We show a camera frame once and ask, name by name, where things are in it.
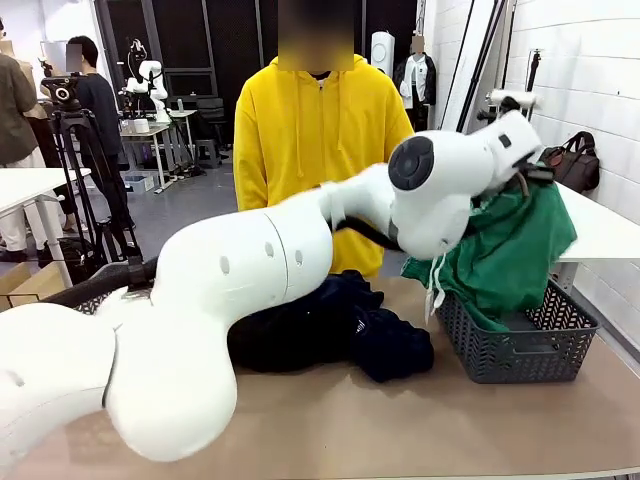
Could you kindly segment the bystander in olive shirt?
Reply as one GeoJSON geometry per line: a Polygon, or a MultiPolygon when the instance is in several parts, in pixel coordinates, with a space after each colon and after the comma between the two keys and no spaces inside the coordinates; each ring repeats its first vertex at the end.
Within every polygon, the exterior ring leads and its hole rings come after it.
{"type": "MultiPolygon", "coordinates": [[[[20,63],[0,51],[0,169],[45,168],[36,137],[25,114],[38,105],[35,89],[20,63]]],[[[17,207],[0,218],[0,236],[5,250],[1,262],[21,263],[27,259],[25,220],[42,254],[47,240],[37,207],[17,207]]]]}

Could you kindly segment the grey plastic lattice basket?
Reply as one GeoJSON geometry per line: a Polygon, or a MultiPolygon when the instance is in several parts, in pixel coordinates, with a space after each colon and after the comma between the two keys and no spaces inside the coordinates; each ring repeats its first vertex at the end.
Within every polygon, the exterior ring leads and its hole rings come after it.
{"type": "Polygon", "coordinates": [[[554,281],[539,307],[503,316],[506,332],[478,326],[454,294],[437,316],[467,375],[479,384],[572,381],[599,328],[554,281]]]}
{"type": "Polygon", "coordinates": [[[113,291],[109,294],[82,302],[80,305],[74,307],[74,310],[86,315],[101,314],[108,308],[117,306],[121,302],[123,295],[124,290],[113,291]]]}

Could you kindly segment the dark navy garment with label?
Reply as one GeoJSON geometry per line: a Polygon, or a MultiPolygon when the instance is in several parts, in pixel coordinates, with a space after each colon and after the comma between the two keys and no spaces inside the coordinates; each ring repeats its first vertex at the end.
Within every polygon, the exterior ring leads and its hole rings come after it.
{"type": "Polygon", "coordinates": [[[348,360],[377,383],[405,379],[433,368],[435,351],[428,331],[386,308],[355,308],[348,360]]]}

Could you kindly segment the white background workbench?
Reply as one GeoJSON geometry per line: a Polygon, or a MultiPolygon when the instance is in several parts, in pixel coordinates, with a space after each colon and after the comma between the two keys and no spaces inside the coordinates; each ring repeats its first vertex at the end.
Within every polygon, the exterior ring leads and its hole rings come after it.
{"type": "Polygon", "coordinates": [[[128,162],[125,184],[129,186],[140,176],[146,186],[153,182],[151,190],[161,194],[169,187],[185,178],[195,166],[195,145],[190,120],[196,110],[169,111],[169,123],[155,121],[123,120],[121,139],[124,155],[128,162]],[[136,153],[146,145],[151,151],[152,169],[139,167],[136,153]]]}

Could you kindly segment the white tower appliance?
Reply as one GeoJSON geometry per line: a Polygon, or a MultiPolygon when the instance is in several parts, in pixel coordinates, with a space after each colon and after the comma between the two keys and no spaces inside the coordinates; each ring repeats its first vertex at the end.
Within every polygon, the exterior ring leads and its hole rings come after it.
{"type": "Polygon", "coordinates": [[[377,31],[371,36],[370,64],[384,72],[393,75],[395,37],[387,31],[377,31]]]}

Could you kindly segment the dark grey stool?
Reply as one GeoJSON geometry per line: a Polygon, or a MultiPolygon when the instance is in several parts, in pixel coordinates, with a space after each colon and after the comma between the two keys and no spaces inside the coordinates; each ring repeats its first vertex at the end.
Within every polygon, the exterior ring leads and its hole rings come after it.
{"type": "Polygon", "coordinates": [[[220,152],[214,139],[198,139],[195,144],[195,163],[203,169],[216,169],[222,164],[220,152]]]}

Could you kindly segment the cardboard box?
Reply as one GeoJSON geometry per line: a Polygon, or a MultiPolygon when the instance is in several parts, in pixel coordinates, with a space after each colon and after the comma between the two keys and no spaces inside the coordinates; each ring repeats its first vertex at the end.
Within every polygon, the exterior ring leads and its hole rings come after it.
{"type": "Polygon", "coordinates": [[[49,264],[32,273],[23,262],[0,275],[0,312],[13,307],[36,303],[65,289],[59,268],[49,264]]]}

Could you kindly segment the black light stand poles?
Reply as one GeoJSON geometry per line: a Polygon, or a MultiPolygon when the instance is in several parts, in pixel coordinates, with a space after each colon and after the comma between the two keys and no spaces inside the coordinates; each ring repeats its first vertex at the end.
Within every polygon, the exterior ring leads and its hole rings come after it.
{"type": "Polygon", "coordinates": [[[471,0],[440,129],[466,132],[500,21],[512,0],[471,0]]]}

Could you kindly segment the green shorts with white drawstring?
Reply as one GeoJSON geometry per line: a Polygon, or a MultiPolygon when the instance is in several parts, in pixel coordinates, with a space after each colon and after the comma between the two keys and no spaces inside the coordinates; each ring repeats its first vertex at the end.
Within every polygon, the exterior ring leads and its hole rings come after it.
{"type": "Polygon", "coordinates": [[[473,234],[446,254],[442,264],[406,260],[401,276],[427,289],[454,294],[476,325],[506,332],[502,317],[542,304],[548,274],[577,239],[555,184],[513,187],[472,212],[473,234]]]}

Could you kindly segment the white side table leg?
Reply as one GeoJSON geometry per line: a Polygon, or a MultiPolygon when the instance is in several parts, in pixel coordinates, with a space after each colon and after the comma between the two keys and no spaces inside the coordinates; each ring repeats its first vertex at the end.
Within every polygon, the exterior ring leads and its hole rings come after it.
{"type": "Polygon", "coordinates": [[[551,279],[567,294],[571,294],[579,262],[559,262],[550,272],[551,279]]]}

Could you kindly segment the white paper roll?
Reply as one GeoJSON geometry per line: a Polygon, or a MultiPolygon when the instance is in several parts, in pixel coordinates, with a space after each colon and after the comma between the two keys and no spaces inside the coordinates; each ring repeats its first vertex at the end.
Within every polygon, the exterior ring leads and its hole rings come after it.
{"type": "Polygon", "coordinates": [[[486,95],[490,105],[501,105],[506,99],[513,100],[521,108],[531,108],[542,103],[542,97],[534,92],[494,89],[486,95]]]}

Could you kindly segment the mannequin with black white jacket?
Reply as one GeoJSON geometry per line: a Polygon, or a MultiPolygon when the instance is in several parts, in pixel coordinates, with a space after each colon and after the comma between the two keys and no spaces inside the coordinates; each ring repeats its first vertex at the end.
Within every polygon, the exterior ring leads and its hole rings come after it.
{"type": "Polygon", "coordinates": [[[437,102],[437,73],[425,51],[423,36],[412,37],[410,54],[396,66],[393,82],[412,128],[416,132],[428,130],[429,111],[437,102]]]}

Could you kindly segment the black office chair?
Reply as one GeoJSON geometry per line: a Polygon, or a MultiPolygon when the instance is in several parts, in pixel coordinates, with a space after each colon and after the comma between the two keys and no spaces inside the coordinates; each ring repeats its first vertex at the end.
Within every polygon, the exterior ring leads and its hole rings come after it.
{"type": "Polygon", "coordinates": [[[215,97],[197,97],[194,124],[198,139],[213,139],[222,144],[226,124],[223,101],[215,97]]]}

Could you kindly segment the black equipment bag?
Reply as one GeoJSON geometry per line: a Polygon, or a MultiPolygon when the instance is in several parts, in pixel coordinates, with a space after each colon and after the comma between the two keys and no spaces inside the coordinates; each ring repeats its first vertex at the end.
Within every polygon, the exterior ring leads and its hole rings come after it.
{"type": "MultiPolygon", "coordinates": [[[[58,242],[74,285],[88,280],[100,268],[109,263],[106,254],[89,240],[82,240],[80,237],[63,237],[58,242]]],[[[140,250],[133,244],[127,244],[125,253],[130,256],[141,255],[140,250]]],[[[46,241],[44,247],[37,250],[37,260],[40,268],[44,268],[54,261],[46,241]]]]}

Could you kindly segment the white desk with metal leg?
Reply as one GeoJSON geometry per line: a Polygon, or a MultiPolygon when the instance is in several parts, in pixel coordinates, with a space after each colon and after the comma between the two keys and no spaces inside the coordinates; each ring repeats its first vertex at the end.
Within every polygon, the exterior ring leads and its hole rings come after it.
{"type": "Polygon", "coordinates": [[[13,213],[18,207],[29,204],[37,207],[53,262],[58,267],[66,288],[72,287],[73,282],[60,248],[59,236],[53,230],[53,221],[46,209],[46,202],[54,200],[50,192],[55,188],[65,185],[68,180],[83,179],[89,174],[88,168],[81,168],[79,174],[68,172],[64,168],[2,169],[0,171],[0,218],[13,213]]]}

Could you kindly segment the white storage box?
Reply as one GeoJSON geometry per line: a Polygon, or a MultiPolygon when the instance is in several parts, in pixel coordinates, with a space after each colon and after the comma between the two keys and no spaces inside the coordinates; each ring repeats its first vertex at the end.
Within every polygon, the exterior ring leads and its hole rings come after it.
{"type": "Polygon", "coordinates": [[[143,195],[156,188],[156,175],[150,172],[126,172],[123,182],[128,193],[143,195]]]}

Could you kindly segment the person's right forearm yellow sleeve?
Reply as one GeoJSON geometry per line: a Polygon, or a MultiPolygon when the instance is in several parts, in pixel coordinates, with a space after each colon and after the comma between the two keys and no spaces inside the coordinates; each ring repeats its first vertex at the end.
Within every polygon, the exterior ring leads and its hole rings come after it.
{"type": "Polygon", "coordinates": [[[240,211],[264,208],[268,205],[265,174],[258,164],[240,163],[234,167],[234,182],[240,211]]]}

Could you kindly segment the black slim stand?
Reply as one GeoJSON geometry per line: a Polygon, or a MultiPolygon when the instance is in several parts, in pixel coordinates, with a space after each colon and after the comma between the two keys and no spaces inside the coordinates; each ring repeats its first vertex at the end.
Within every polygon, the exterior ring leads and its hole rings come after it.
{"type": "Polygon", "coordinates": [[[541,61],[541,50],[534,49],[531,51],[531,61],[529,64],[529,73],[527,74],[527,82],[525,86],[526,92],[531,92],[534,87],[535,77],[541,61]]]}

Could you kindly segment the white table with leg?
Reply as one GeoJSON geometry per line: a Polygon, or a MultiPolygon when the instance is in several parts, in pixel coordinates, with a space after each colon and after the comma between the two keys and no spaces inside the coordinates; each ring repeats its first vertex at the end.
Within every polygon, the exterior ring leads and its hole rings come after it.
{"type": "Polygon", "coordinates": [[[577,239],[561,263],[640,260],[640,226],[564,185],[557,185],[577,239]]]}

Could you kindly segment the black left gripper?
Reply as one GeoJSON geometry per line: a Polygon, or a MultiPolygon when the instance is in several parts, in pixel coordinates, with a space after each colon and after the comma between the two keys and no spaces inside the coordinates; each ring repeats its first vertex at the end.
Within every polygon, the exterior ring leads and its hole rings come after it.
{"type": "Polygon", "coordinates": [[[519,174],[528,183],[549,185],[554,182],[554,169],[544,164],[525,163],[520,167],[519,174]]]}

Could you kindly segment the brown leather handbag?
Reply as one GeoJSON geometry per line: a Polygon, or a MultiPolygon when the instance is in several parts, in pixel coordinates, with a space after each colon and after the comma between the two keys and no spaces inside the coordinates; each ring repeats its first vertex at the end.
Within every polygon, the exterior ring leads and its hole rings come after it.
{"type": "Polygon", "coordinates": [[[599,186],[600,160],[595,147],[593,135],[579,131],[563,145],[546,148],[540,160],[554,170],[558,183],[583,194],[599,186]]]}

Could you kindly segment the person in yellow hoodie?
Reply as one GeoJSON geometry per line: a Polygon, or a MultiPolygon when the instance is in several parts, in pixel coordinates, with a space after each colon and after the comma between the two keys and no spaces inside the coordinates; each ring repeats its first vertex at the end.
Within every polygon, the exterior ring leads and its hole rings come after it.
{"type": "Polygon", "coordinates": [[[354,0],[278,0],[278,53],[242,87],[234,167],[258,164],[268,206],[388,161],[414,130],[390,77],[354,51],[354,0]]]}

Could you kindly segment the bystander in dark shirt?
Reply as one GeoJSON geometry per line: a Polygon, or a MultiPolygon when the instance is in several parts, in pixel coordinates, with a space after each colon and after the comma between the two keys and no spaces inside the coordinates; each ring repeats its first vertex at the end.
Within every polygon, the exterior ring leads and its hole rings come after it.
{"type": "Polygon", "coordinates": [[[76,36],[69,39],[68,45],[76,45],[81,50],[82,75],[77,83],[77,98],[81,106],[95,117],[96,133],[102,143],[106,164],[106,167],[100,167],[101,171],[95,166],[97,155],[89,150],[87,140],[82,137],[85,131],[81,129],[78,135],[83,166],[91,170],[92,180],[107,200],[111,218],[120,224],[123,231],[131,230],[135,222],[130,216],[126,189],[119,170],[122,141],[114,92],[96,69],[96,44],[87,36],[76,36]]]}

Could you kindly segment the black garment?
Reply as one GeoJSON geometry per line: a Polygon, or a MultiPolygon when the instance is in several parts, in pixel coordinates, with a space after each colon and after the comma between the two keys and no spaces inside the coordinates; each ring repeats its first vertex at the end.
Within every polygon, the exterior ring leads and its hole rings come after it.
{"type": "Polygon", "coordinates": [[[259,373],[290,373],[348,360],[358,307],[331,308],[318,298],[318,288],[232,325],[227,335],[232,364],[259,373]]]}

